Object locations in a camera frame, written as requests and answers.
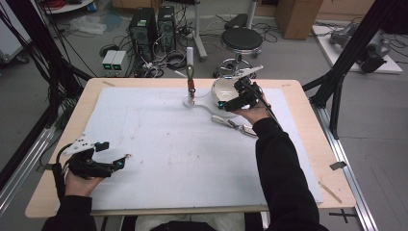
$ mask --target person's left hand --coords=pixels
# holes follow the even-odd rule
[[[104,178],[93,177],[89,180],[85,180],[69,171],[65,177],[65,195],[90,196],[95,187],[103,179]]]

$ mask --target hand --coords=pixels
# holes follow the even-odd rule
[[[236,111],[231,112],[231,113],[243,116],[252,125],[254,125],[258,120],[261,120],[261,119],[266,118],[266,117],[270,117],[269,112],[262,105],[261,101],[258,101],[258,103],[255,105],[255,107],[253,107],[251,109],[240,109],[240,110],[236,110]]]
[[[93,177],[86,180],[69,171],[65,178],[65,195],[90,196],[95,187],[103,179],[104,178]]]

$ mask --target computer tower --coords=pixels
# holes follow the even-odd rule
[[[176,49],[176,28],[174,19],[174,7],[161,6],[157,17],[159,38],[163,51]]]
[[[157,24],[153,8],[136,8],[136,12],[129,24],[129,35],[132,43],[147,62],[155,59],[154,43],[158,39]]]

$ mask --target floor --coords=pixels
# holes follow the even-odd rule
[[[61,27],[66,27],[70,19],[84,13],[89,14],[85,10],[64,13],[57,17],[57,21]],[[129,18],[117,16],[109,5],[93,15],[100,15],[108,24],[103,36],[74,32],[66,34],[66,38],[90,69],[97,76],[104,76],[99,50],[104,45],[119,42],[117,36],[126,35]],[[208,59],[201,63],[197,55],[194,57],[196,78],[213,78],[215,67],[232,57],[231,53],[221,48],[219,38],[213,36],[222,32],[223,23],[217,21],[220,19],[216,16],[201,19],[201,28],[207,29],[208,26],[202,34],[211,35],[202,37]],[[255,18],[254,23],[261,22],[274,25],[272,18]],[[253,65],[262,64],[265,67],[258,72],[257,78],[295,79],[303,85],[330,69],[316,38],[287,40],[282,39],[278,32],[267,34],[268,40],[275,38],[276,42],[264,42],[262,54],[257,59],[247,57]],[[399,39],[408,42],[407,38]],[[397,51],[408,53],[406,47]],[[75,66],[93,75],[72,49],[69,48],[67,52]],[[389,55],[394,61],[408,62],[406,56],[395,51]],[[408,64],[400,63],[399,66],[404,72],[398,75],[349,72],[344,81],[339,119],[340,140],[357,182],[378,230],[388,231],[408,230]],[[162,78],[178,76],[166,69]],[[306,94],[312,96],[315,91],[309,90]],[[3,99],[0,101],[0,168],[3,168],[47,107],[47,85],[32,62],[12,62],[0,69],[0,95]],[[51,147],[44,154],[44,162],[52,151]],[[43,219],[29,219],[24,215],[40,176],[40,172],[33,170],[18,189],[8,209],[0,217],[0,230],[40,230]],[[345,209],[344,212],[355,214],[353,209]],[[363,230],[356,217],[344,218],[330,213],[339,214],[341,211],[320,210],[321,223],[329,230]],[[98,227],[101,223],[102,218],[98,218]],[[118,230],[119,223],[120,218],[110,218],[107,230]]]

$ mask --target cardboard box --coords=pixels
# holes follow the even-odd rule
[[[280,0],[275,21],[283,39],[306,39],[323,0]]]
[[[276,10],[276,4],[270,5],[263,3],[262,0],[258,0],[255,15],[257,16],[273,16]]]
[[[160,0],[112,0],[112,6],[120,13],[134,13],[136,8],[153,8],[155,13],[159,9]]]

